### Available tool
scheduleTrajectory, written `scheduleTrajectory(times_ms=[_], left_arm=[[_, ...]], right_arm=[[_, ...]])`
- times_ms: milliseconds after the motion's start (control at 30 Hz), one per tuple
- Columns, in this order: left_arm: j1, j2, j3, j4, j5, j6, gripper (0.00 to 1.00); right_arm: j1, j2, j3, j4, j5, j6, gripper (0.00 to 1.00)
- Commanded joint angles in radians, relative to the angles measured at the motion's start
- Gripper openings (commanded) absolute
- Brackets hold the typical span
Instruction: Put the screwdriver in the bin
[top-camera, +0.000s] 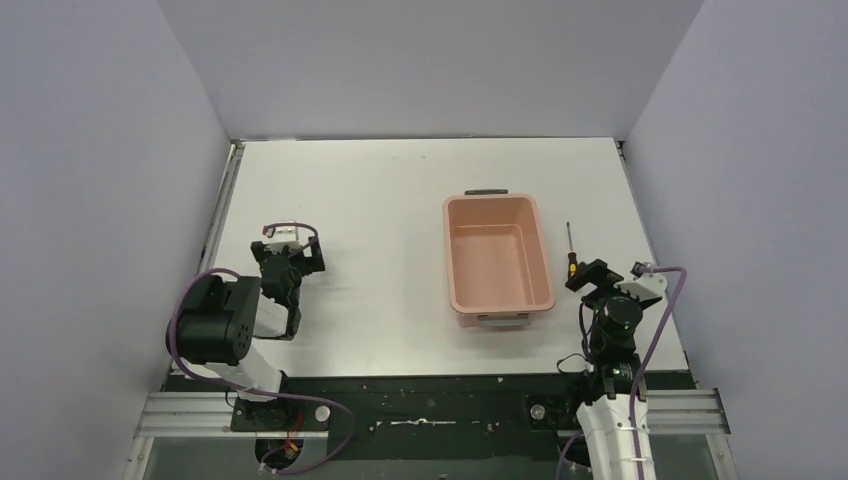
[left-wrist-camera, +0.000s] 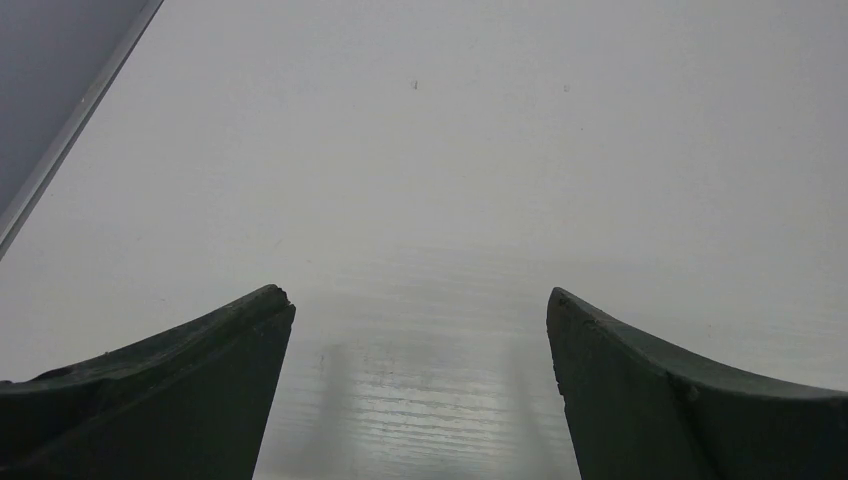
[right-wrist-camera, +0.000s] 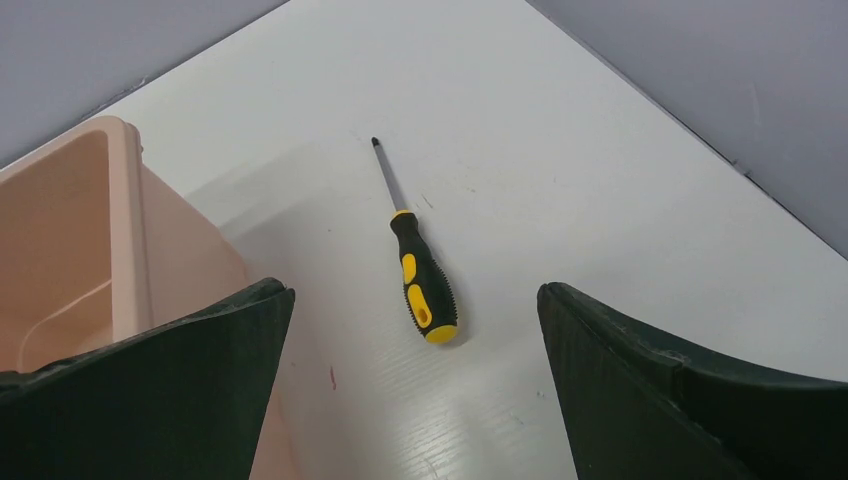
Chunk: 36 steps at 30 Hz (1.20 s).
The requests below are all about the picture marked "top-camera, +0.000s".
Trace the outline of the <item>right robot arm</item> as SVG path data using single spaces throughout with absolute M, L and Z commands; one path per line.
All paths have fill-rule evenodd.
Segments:
M 626 278 L 596 259 L 568 254 L 565 287 L 588 287 L 578 307 L 579 356 L 587 364 L 570 407 L 582 430 L 595 479 L 654 479 L 643 392 L 645 362 L 635 333 L 664 295 L 664 280 L 634 264 Z

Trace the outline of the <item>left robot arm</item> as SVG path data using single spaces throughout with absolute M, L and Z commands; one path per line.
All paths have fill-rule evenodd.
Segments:
M 317 236 L 259 240 L 250 246 L 259 275 L 232 281 L 206 273 L 188 289 L 166 332 L 166 348 L 182 361 L 215 372 L 237 400 L 235 431 L 282 431 L 297 425 L 300 403 L 287 395 L 287 374 L 254 347 L 258 339 L 289 341 L 298 333 L 305 277 L 326 269 Z

